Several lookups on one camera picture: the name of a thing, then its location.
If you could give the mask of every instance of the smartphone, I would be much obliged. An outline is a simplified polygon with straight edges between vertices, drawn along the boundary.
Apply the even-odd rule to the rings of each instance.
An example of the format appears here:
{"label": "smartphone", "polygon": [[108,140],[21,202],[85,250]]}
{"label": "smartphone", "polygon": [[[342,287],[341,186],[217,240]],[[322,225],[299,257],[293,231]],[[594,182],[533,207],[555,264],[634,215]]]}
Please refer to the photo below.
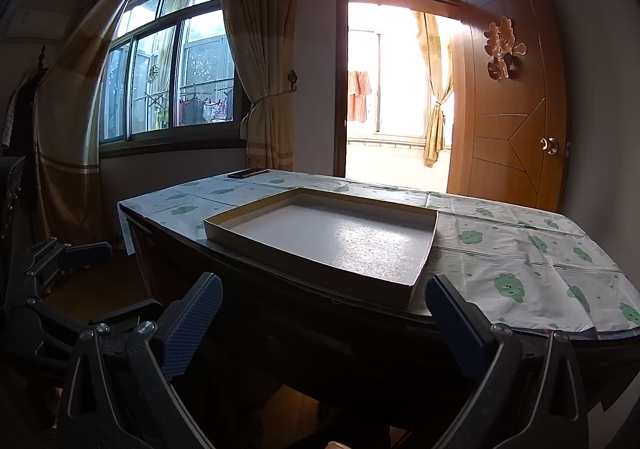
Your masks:
{"label": "smartphone", "polygon": [[266,173],[268,169],[262,167],[252,167],[251,169],[245,169],[244,171],[238,171],[237,173],[230,173],[226,175],[227,178],[249,178],[255,174]]}

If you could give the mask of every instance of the white tablecloth with green pattern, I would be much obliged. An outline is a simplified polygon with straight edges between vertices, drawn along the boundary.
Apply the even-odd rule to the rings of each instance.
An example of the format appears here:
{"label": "white tablecloth with green pattern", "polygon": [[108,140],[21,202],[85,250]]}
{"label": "white tablecloth with green pattern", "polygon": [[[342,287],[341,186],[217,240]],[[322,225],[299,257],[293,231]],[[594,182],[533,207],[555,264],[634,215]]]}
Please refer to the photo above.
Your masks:
{"label": "white tablecloth with green pattern", "polygon": [[[438,210],[426,275],[445,274],[492,322],[626,335],[635,334],[632,330],[640,325],[640,294],[613,260],[572,220],[544,210],[274,170],[245,180],[204,178],[120,205],[207,246],[205,218],[293,187]],[[122,212],[120,219],[131,254]],[[428,315],[421,288],[409,311]]]}

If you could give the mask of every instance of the door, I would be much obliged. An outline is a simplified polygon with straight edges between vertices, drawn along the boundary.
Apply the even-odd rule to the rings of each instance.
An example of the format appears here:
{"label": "door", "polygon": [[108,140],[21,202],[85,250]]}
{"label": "door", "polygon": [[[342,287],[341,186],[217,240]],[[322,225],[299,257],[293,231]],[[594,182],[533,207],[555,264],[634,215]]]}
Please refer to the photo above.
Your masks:
{"label": "door", "polygon": [[447,191],[558,210],[568,144],[553,0],[462,0],[460,17]]}

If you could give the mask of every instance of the gold door knob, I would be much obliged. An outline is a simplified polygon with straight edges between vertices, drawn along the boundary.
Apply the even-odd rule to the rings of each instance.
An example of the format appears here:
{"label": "gold door knob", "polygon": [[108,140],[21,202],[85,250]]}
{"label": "gold door knob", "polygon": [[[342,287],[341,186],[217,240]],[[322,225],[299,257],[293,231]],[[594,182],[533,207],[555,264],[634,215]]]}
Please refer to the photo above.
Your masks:
{"label": "gold door knob", "polygon": [[540,145],[542,146],[542,151],[546,151],[547,154],[556,154],[558,152],[558,140],[551,138],[541,138]]}

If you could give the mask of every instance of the screw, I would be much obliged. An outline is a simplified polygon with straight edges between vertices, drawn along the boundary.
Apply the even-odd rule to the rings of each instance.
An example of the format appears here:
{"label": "screw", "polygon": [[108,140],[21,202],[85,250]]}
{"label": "screw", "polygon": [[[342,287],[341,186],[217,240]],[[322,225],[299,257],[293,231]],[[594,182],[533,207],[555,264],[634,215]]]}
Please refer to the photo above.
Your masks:
{"label": "screw", "polygon": [[87,328],[87,330],[82,330],[80,332],[80,340],[81,341],[88,341],[93,336],[94,336],[94,331],[91,330],[91,328]]}
{"label": "screw", "polygon": [[494,324],[494,332],[501,337],[509,337],[513,333],[513,330],[506,324],[496,323]]}
{"label": "screw", "polygon": [[153,324],[151,321],[143,321],[138,326],[136,326],[136,331],[139,334],[148,334],[149,332],[152,332],[155,327],[155,324]]}
{"label": "screw", "polygon": [[559,343],[567,343],[569,342],[569,336],[564,332],[554,332],[554,337],[556,341]]}

